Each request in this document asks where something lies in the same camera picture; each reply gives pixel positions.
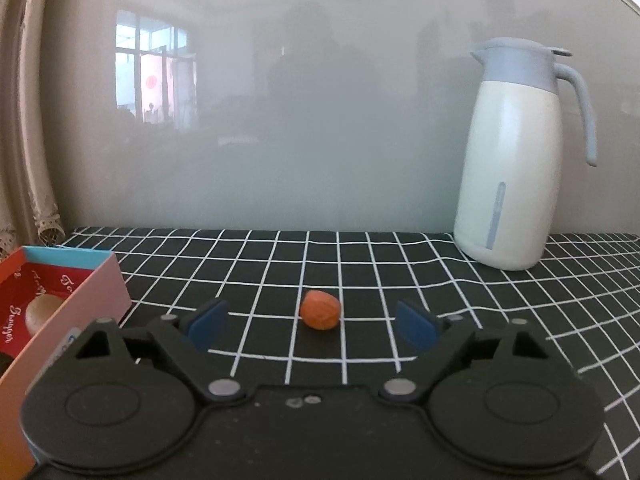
white thermos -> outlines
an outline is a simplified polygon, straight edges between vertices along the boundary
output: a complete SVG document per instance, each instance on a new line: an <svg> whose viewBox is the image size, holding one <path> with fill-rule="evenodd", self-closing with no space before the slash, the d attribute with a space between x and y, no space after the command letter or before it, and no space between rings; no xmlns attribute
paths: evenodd
<svg viewBox="0 0 640 480"><path fill-rule="evenodd" d="M472 56L484 65L466 145L454 239L479 262L528 269L545 248L558 198L562 121L558 78L574 85L596 165L596 130L584 80L555 63L570 56L519 38L494 38Z"/></svg>

table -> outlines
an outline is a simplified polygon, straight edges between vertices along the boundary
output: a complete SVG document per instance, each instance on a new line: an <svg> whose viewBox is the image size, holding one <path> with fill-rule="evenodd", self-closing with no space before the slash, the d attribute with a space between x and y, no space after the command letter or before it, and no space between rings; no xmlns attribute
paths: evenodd
<svg viewBox="0 0 640 480"><path fill-rule="evenodd" d="M606 407L590 466L607 480L640 475L638 236L551 235L540 263L517 272L470 260L451 234L87 227L63 245L116 253L126 326L227 299L208 355L241 382L380 384L415 357L394 330L400 299L482 327L537 323ZM310 288L340 299L339 328L300 322Z"/></svg>

blue gripper pad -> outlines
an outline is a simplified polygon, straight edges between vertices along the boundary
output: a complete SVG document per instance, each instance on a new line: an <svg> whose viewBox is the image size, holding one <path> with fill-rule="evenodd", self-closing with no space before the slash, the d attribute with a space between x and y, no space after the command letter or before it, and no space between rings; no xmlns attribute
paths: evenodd
<svg viewBox="0 0 640 480"><path fill-rule="evenodd" d="M201 352L213 346L222 333L229 304L216 298L180 320L180 331Z"/></svg>
<svg viewBox="0 0 640 480"><path fill-rule="evenodd" d="M438 318L408 302L398 301L396 328L402 338L413 344L420 352L432 348L442 332Z"/></svg>

orange ball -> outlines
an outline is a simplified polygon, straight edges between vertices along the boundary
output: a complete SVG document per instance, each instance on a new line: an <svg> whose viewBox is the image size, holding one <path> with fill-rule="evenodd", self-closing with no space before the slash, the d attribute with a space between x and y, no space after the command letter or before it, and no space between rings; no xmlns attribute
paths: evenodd
<svg viewBox="0 0 640 480"><path fill-rule="evenodd" d="M330 330L340 322L340 301L321 290L310 290L300 306L300 317L316 330Z"/></svg>

cardboard box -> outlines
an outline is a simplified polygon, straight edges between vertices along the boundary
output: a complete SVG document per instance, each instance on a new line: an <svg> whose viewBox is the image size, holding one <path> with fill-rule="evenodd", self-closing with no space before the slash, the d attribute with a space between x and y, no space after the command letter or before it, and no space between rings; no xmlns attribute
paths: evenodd
<svg viewBox="0 0 640 480"><path fill-rule="evenodd" d="M24 312L45 293L65 301L31 337ZM0 262L0 351L14 358L0 378L0 479L19 480L34 465L19 423L31 385L92 320L121 320L130 306L118 261L109 251L22 247Z"/></svg>

